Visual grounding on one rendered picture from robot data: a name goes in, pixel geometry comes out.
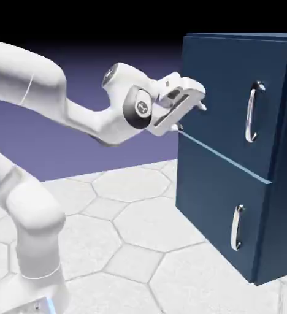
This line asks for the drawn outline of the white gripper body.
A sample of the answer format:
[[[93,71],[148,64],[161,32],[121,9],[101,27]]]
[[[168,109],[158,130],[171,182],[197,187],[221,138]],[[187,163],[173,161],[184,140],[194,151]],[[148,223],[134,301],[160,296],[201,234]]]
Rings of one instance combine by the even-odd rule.
[[[156,99],[152,105],[149,132],[162,136],[172,130],[199,101],[205,97],[205,88],[189,77],[166,76],[153,82]]]

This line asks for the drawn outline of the large blue cabinet door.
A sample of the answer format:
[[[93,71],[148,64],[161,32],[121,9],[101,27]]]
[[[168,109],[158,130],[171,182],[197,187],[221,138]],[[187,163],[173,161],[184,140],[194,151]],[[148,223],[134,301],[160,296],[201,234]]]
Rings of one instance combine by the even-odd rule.
[[[182,119],[183,129],[258,176],[271,180],[287,107],[287,39],[186,36],[182,75],[202,83],[206,111],[195,109]],[[251,130],[245,139],[250,90],[257,91]]]

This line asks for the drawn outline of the small blue cabinet door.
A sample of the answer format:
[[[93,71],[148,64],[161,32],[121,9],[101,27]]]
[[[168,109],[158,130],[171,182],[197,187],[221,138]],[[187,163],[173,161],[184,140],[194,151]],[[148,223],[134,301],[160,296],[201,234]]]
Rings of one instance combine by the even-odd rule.
[[[249,282],[257,276],[261,227],[270,181],[233,165],[208,148],[180,136],[176,206]],[[242,204],[238,251],[231,248],[234,209]]]

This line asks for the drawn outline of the dark blue cabinet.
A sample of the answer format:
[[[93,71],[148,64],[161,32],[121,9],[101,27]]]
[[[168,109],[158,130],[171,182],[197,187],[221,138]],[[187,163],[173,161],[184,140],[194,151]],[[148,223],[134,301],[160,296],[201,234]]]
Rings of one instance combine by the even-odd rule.
[[[287,39],[287,33],[192,33],[186,36],[190,35]],[[256,173],[242,167],[240,164],[237,164],[233,160],[225,157],[218,151],[210,148],[206,144],[198,141],[193,136],[186,133],[184,129],[180,132],[178,139],[180,136],[185,136],[191,139],[195,143],[208,148],[210,151],[216,153],[218,156],[224,158],[233,165],[249,172],[250,174],[257,175]],[[267,208],[264,213],[264,222],[261,227],[262,237],[260,241],[257,276],[256,280],[251,282],[256,285],[261,285],[287,275],[287,107],[282,123],[273,177],[268,181],[271,182],[272,186],[269,189]]]

